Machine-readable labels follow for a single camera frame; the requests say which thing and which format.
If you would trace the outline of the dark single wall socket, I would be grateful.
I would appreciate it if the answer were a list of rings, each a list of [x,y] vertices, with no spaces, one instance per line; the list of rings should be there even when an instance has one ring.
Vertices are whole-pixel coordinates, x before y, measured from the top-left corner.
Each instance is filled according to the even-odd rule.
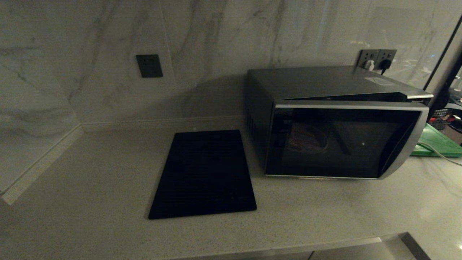
[[[136,55],[135,57],[142,78],[163,77],[159,55]]]

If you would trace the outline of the silver black microwave oven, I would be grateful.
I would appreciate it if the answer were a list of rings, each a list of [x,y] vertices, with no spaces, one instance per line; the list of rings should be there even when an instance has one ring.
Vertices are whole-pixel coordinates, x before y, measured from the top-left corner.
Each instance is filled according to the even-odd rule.
[[[428,107],[432,97],[408,84],[354,66],[251,69],[244,84],[247,126],[263,171],[272,110],[278,101],[376,101]]]

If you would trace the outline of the black induction cooktop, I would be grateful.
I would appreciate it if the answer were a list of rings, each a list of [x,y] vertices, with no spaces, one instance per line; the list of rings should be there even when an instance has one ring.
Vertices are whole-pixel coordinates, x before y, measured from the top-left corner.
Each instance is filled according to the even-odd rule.
[[[256,209],[239,130],[175,133],[148,219]]]

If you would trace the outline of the grey double wall socket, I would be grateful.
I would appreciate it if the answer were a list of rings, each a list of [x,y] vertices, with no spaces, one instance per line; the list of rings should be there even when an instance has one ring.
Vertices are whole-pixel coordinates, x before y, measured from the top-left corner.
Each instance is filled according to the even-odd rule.
[[[356,66],[363,68],[367,60],[375,61],[375,70],[379,70],[379,64],[384,59],[394,61],[397,49],[363,49],[359,52]]]

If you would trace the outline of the metal shopping cart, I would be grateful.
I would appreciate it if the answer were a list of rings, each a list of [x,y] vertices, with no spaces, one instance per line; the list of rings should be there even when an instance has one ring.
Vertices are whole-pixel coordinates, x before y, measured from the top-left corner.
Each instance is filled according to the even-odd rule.
[[[435,110],[429,120],[429,125],[437,130],[445,130],[449,127],[462,132],[462,110],[453,108]]]

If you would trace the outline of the purple plate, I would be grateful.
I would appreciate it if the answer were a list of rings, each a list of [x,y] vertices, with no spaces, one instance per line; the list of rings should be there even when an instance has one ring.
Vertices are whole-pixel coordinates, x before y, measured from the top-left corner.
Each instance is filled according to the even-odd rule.
[[[317,154],[328,147],[328,137],[320,129],[306,123],[293,123],[285,147],[304,154]]]

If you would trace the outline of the black metal frame post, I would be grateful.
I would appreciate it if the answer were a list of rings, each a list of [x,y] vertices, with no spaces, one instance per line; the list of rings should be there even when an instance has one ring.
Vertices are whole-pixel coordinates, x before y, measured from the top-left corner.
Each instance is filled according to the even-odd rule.
[[[434,95],[428,104],[428,122],[436,110],[443,109],[449,98],[449,88],[462,68],[462,15],[449,38],[424,90]]]

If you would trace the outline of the green cutting board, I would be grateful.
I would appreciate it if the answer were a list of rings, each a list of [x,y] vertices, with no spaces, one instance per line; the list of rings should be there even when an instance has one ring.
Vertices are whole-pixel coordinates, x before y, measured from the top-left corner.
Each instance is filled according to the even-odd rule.
[[[438,157],[429,146],[436,149],[441,155],[450,158],[462,157],[462,147],[456,144],[453,140],[445,136],[443,133],[435,129],[429,124],[426,124],[418,144],[415,146],[411,156],[420,157]]]

